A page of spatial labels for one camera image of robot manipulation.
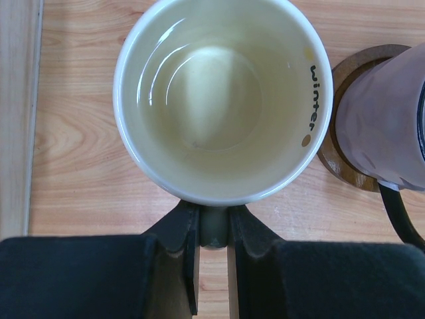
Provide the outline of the purple cup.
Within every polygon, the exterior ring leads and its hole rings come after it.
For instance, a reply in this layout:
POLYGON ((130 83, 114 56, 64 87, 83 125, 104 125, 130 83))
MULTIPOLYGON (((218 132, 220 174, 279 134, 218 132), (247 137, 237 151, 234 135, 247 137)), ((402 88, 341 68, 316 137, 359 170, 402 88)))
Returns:
POLYGON ((401 241, 423 250, 400 192, 424 191, 424 45, 356 78, 339 103, 335 133, 348 162, 377 180, 401 241))

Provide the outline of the cream yellow mug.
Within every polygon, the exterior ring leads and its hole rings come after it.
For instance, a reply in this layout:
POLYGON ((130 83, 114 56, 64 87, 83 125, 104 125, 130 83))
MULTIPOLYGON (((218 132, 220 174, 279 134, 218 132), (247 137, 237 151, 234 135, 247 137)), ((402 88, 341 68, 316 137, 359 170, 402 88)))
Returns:
POLYGON ((227 240, 224 210, 290 184, 333 107, 324 45, 289 1, 157 1, 119 54, 121 139, 154 183, 205 206, 201 245, 227 240))

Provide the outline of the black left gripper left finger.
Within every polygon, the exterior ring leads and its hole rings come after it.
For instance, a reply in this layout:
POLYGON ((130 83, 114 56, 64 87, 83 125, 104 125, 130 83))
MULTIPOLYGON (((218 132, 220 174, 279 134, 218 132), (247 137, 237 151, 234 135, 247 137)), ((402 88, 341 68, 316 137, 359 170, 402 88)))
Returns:
POLYGON ((140 235, 1 242, 2 318, 191 318, 198 205, 180 201, 140 235))

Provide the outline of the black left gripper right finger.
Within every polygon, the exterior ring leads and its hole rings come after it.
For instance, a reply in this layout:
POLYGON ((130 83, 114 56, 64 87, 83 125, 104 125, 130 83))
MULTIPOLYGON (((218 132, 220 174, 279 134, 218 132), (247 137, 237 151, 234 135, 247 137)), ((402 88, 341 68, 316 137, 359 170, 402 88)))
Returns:
POLYGON ((423 318, 424 253, 412 245, 286 241, 228 210, 231 318, 423 318))

